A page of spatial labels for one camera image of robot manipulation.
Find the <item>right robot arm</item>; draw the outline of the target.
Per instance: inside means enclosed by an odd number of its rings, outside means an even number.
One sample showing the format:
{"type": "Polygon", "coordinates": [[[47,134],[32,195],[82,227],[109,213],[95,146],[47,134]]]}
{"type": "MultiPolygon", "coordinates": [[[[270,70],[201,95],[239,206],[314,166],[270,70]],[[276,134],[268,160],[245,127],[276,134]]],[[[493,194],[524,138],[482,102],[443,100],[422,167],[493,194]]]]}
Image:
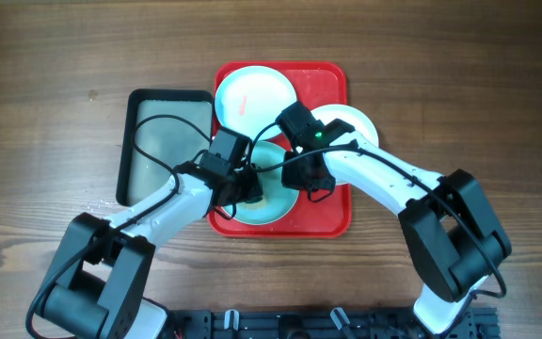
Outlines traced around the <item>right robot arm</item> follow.
{"type": "Polygon", "coordinates": [[[423,282],[413,314],[425,329],[445,336],[494,277],[512,245],[478,181],[458,169],[450,175],[420,169],[378,148],[353,125],[324,123],[300,102],[275,119],[292,151],[279,168],[284,186],[331,190],[341,181],[362,190],[398,217],[423,282]]]}

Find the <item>white plate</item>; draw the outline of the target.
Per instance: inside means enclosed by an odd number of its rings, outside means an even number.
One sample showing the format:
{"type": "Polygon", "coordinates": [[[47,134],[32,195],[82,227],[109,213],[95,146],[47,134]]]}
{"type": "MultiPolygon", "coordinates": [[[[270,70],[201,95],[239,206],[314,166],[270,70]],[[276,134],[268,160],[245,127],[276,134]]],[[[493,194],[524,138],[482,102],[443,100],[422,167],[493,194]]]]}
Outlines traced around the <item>white plate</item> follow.
{"type": "MultiPolygon", "coordinates": [[[[374,146],[379,144],[374,124],[365,114],[350,105],[330,104],[308,109],[297,101],[283,110],[277,123],[292,147],[292,150],[284,155],[290,163],[315,153],[321,153],[325,159],[325,148],[332,144],[340,146],[342,143],[339,138],[353,132],[361,133],[363,138],[374,146]]],[[[336,186],[347,183],[346,179],[333,172],[327,163],[326,166],[336,179],[336,186]]]]}

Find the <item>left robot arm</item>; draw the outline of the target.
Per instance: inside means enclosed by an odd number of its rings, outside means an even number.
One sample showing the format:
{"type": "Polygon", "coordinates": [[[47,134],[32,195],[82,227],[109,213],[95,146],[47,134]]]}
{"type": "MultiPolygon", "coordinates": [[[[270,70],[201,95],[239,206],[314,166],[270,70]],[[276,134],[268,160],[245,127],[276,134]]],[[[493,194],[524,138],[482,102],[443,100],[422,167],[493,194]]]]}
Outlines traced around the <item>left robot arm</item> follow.
{"type": "Polygon", "coordinates": [[[165,184],[123,212],[80,214],[28,307],[26,331],[39,337],[33,320],[40,317],[71,338],[159,337],[167,313],[143,298],[155,252],[214,208],[262,193],[251,165],[202,158],[171,169],[165,184]]]}

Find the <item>green yellow sponge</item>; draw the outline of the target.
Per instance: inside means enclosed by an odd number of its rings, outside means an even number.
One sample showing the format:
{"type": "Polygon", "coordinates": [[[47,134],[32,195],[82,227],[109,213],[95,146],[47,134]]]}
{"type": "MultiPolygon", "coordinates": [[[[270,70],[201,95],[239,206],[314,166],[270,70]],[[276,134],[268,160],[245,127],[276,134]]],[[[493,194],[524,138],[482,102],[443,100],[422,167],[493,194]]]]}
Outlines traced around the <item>green yellow sponge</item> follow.
{"type": "Polygon", "coordinates": [[[255,207],[264,206],[266,204],[266,198],[265,197],[257,197],[257,198],[245,201],[244,204],[246,206],[255,206],[255,207]]]}

